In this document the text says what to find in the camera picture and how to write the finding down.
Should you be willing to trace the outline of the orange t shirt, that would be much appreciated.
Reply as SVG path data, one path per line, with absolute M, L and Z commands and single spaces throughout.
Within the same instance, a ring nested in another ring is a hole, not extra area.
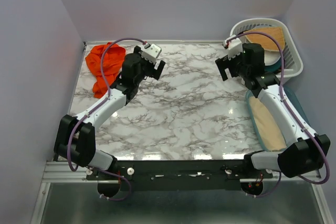
M 110 44 L 111 42 L 105 45 L 94 46 L 85 58 L 89 71 L 96 78 L 96 82 L 92 87 L 92 91 L 94 93 L 94 97 L 98 99 L 102 98 L 103 95 L 107 92 L 107 86 L 101 73 L 101 58 L 103 52 Z M 120 47 L 118 44 L 113 45 L 105 53 L 102 68 L 108 85 L 111 85 L 115 81 L 122 67 L 125 56 L 126 49 Z

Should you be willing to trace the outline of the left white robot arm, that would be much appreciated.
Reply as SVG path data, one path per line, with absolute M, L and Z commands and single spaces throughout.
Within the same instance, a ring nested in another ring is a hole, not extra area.
M 96 148 L 96 130 L 135 97 L 143 80 L 160 78 L 165 66 L 164 61 L 157 61 L 161 52 L 156 44 L 135 46 L 125 56 L 121 72 L 100 100 L 83 112 L 75 116 L 67 114 L 60 120 L 54 153 L 71 165 L 97 168 L 104 179 L 112 179 L 116 175 L 117 159 Z

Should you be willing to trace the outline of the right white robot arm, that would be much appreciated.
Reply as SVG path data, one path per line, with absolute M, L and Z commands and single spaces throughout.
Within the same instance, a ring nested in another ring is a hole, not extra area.
M 232 77 L 242 78 L 245 87 L 268 109 L 286 144 L 286 148 L 277 152 L 248 154 L 248 161 L 241 165 L 242 173 L 252 178 L 260 170 L 268 169 L 292 178 L 325 167 L 329 176 L 326 160 L 329 138 L 310 127 L 288 99 L 277 76 L 265 71 L 262 46 L 243 44 L 239 39 L 226 43 L 227 55 L 215 61 L 222 79 L 227 80 L 226 71 Z

